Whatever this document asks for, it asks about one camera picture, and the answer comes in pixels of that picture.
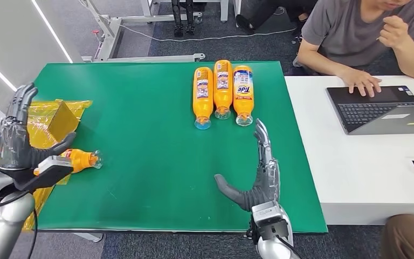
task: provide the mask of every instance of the bottle label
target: bottle label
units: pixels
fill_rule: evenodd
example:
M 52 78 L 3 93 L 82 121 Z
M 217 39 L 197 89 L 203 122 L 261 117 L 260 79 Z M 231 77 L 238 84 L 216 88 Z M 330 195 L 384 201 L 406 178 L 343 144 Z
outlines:
M 71 157 L 71 154 L 72 154 L 72 149 L 68 149 L 63 154 L 61 154 L 61 156 L 63 158 L 70 158 Z
M 196 89 L 196 98 L 209 97 L 209 81 L 207 79 L 198 80 Z
M 234 90 L 236 99 L 252 99 L 253 75 L 248 70 L 238 70 L 234 73 Z
M 227 72 L 218 72 L 217 73 L 217 89 L 228 89 L 227 85 Z

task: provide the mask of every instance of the orange bottle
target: orange bottle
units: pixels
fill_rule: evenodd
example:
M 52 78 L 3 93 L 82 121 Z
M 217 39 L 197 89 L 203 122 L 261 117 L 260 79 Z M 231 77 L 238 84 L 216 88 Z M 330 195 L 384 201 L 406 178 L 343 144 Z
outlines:
M 219 60 L 215 63 L 213 101 L 217 107 L 215 117 L 220 120 L 229 118 L 229 107 L 232 104 L 232 65 L 228 60 Z
M 61 156 L 71 159 L 72 167 L 74 168 L 73 174 L 88 167 L 99 169 L 102 166 L 102 157 L 99 150 L 84 152 L 79 149 L 68 149 Z
M 194 72 L 193 111 L 196 128 L 207 130 L 212 124 L 210 115 L 213 112 L 213 73 L 208 67 L 200 67 Z
M 234 110 L 237 112 L 236 123 L 248 126 L 253 123 L 251 112 L 254 107 L 253 75 L 248 66 L 234 69 Z

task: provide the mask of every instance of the gray t-shirt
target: gray t-shirt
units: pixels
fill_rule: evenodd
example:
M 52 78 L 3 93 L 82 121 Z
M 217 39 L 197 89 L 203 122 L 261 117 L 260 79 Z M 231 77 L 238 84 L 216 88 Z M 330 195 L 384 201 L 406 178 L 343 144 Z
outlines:
M 360 5 L 361 0 L 318 0 L 302 28 L 304 40 L 319 45 L 319 53 L 328 59 L 352 67 L 367 65 L 388 49 L 377 40 L 387 16 L 404 20 L 414 40 L 414 0 L 371 23 L 361 19 Z

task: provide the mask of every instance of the green mat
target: green mat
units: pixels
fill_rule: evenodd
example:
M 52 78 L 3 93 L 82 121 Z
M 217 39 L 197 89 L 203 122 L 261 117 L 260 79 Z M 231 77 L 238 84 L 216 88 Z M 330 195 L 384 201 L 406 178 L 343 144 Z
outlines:
M 278 62 L 253 70 L 253 117 L 267 126 L 281 170 L 280 203 L 295 232 L 326 232 L 318 196 Z M 192 80 L 213 63 L 48 64 L 36 79 L 38 100 L 93 100 L 74 148 L 100 149 L 101 169 L 56 186 L 39 216 L 41 229 L 243 231 L 250 214 L 217 189 L 220 173 L 250 189 L 258 152 L 254 124 L 212 115 L 194 127 Z

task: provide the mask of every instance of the bottle cap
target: bottle cap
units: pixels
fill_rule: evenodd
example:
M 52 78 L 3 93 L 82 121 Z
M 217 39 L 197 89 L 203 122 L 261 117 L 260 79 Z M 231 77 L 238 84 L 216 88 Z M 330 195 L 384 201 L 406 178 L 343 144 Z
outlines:
M 253 123 L 253 117 L 249 113 L 241 113 L 237 115 L 236 123 L 240 126 L 248 126 Z
M 207 117 L 198 117 L 194 122 L 194 126 L 200 130 L 207 130 L 212 125 L 212 122 Z
M 100 150 L 96 150 L 91 153 L 91 156 L 89 157 L 89 164 L 97 169 L 102 167 L 102 153 Z
M 215 117 L 220 120 L 226 120 L 231 116 L 231 111 L 227 107 L 218 107 L 215 111 Z

